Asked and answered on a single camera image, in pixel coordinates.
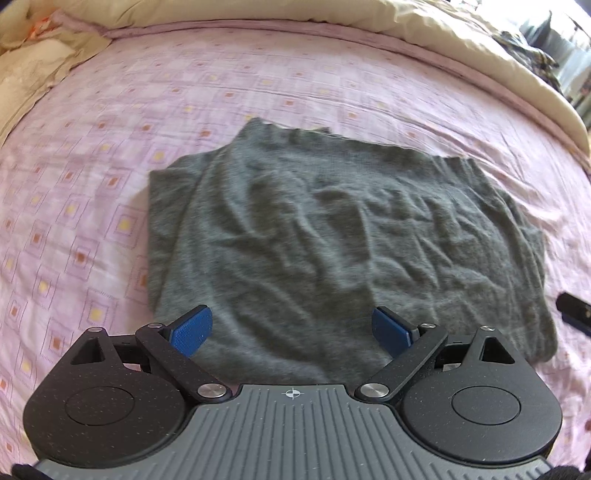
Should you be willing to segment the grey argyle knit sweater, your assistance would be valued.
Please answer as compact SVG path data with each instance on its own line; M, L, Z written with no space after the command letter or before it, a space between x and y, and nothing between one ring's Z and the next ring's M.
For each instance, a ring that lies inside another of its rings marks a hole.
M358 385L389 360L377 306L547 361L544 273L541 231L466 158L252 120L149 175L149 306L211 308L195 361L231 385Z

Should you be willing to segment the pink patterned bed sheet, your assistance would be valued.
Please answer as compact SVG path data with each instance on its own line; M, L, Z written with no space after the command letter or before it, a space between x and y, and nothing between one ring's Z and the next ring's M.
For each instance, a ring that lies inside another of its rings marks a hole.
M498 85L397 39L242 22L111 43L1 149L1 466L34 460L28 396L85 328L148 314L148 174L252 118L469 156L545 233L547 289L590 296L590 182Z

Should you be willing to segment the dark patterned cloth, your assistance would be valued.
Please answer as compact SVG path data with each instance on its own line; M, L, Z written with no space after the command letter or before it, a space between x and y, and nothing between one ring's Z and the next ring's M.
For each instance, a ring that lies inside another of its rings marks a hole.
M559 94L563 94L556 76L558 62L541 49L532 47L522 37L508 31L494 34L493 39L523 67L539 77Z

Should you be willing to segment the beige duvet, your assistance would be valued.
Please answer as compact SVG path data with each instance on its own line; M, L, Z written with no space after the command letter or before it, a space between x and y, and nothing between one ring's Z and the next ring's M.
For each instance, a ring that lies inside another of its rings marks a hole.
M556 90L495 40L489 22L445 1L58 1L66 15L115 30L190 21L325 22L384 34L438 53L498 82L553 121L584 153L586 128Z

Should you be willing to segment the beige pillow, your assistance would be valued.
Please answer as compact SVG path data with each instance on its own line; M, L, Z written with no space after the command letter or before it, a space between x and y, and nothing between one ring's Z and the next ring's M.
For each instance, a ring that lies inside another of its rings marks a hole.
M31 26L45 17L52 29L29 40ZM60 11L40 18L24 12L1 15L1 140L72 69L109 46L96 30L78 26Z

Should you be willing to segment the orange white small item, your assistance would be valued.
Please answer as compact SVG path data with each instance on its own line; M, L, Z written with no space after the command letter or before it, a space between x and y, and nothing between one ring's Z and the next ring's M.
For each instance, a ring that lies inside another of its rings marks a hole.
M35 40L38 39L40 36L45 34L46 32L52 29L52 20L50 17L45 17L40 20L37 20L29 30L28 39Z

